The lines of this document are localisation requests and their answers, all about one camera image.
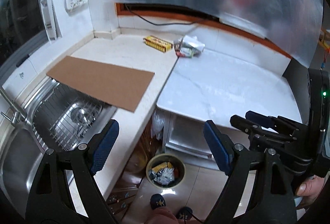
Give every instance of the dark blue slipper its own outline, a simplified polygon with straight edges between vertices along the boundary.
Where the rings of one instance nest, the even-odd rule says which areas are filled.
[[[177,219],[186,219],[186,220],[190,220],[192,217],[192,209],[190,207],[182,207],[180,209],[180,211],[177,213],[177,215],[175,216]]]
[[[152,210],[155,210],[158,207],[166,206],[165,199],[160,194],[154,194],[150,198],[150,206]]]

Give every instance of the brown cardboard sheet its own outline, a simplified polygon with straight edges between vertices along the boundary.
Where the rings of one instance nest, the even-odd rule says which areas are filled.
[[[154,73],[66,56],[47,75],[108,104],[134,112]]]

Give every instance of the faucet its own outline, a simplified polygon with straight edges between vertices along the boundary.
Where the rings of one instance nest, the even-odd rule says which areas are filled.
[[[13,115],[11,118],[3,112],[1,112],[1,115],[7,120],[9,120],[11,125],[14,127],[16,127],[17,123],[19,123],[20,121],[25,121],[27,117],[26,111],[19,104],[17,104],[13,98],[9,97],[8,93],[2,86],[0,87],[0,94],[7,101],[7,103],[10,105],[10,109],[13,111]]]

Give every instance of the human hand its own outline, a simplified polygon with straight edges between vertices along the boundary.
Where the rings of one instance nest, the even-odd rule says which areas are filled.
[[[324,178],[314,176],[313,179],[308,179],[302,183],[296,190],[296,195],[303,197],[301,203],[297,206],[297,209],[305,208],[311,205],[324,185]]]

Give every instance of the stainless steel sink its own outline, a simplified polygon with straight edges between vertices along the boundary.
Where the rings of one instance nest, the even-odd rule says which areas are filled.
[[[27,102],[27,117],[9,135],[0,153],[0,187],[25,216],[28,194],[48,148],[72,150],[100,133],[116,111],[75,89],[48,79]],[[67,171],[68,182],[73,178]]]

